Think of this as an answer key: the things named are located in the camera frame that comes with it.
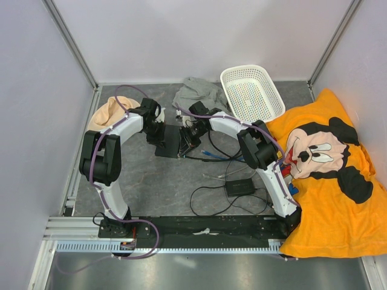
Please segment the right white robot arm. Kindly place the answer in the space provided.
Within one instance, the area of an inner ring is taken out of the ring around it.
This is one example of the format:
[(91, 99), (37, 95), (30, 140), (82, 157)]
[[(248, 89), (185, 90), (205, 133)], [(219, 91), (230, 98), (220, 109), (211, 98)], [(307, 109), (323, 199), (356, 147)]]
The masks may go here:
[(278, 153), (284, 154), (284, 151), (266, 124), (261, 120), (246, 123), (217, 108), (209, 110), (200, 101), (188, 111), (177, 106), (177, 111), (195, 119), (190, 126), (180, 128), (179, 155), (187, 157), (190, 151), (200, 145), (200, 138), (210, 131), (221, 132), (238, 140), (244, 161), (258, 173), (271, 197), (275, 215), (280, 218), (276, 227), (278, 233), (286, 238), (296, 234), (301, 221), (301, 206), (291, 196), (281, 173), (282, 160)]

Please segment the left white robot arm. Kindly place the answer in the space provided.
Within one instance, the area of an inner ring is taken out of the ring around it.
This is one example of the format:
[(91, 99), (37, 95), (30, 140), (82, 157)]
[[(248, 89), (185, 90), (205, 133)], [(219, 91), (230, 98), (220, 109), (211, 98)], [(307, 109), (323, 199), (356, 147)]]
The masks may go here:
[(104, 214), (118, 237), (132, 233), (129, 206), (123, 199), (118, 178), (122, 170), (124, 142), (137, 133), (146, 134), (148, 144), (165, 148), (164, 109), (153, 99), (138, 103), (126, 97), (111, 97), (92, 116), (84, 134), (79, 172), (100, 196)]

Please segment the black network switch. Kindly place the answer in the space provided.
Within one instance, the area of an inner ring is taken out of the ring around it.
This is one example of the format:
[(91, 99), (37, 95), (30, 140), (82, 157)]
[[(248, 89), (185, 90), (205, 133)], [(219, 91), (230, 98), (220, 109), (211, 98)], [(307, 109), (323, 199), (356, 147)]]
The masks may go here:
[(174, 125), (166, 125), (164, 132), (165, 147), (157, 147), (155, 156), (165, 158), (178, 158), (180, 148), (180, 127)]

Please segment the grey cloth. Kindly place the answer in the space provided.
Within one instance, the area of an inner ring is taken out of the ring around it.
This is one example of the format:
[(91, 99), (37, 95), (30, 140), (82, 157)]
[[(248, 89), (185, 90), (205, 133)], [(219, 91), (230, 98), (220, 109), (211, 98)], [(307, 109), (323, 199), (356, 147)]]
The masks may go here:
[(209, 110), (218, 108), (229, 113), (228, 102), (222, 87), (207, 80), (187, 77), (183, 86), (175, 94), (172, 105), (188, 110), (196, 102), (202, 102)]

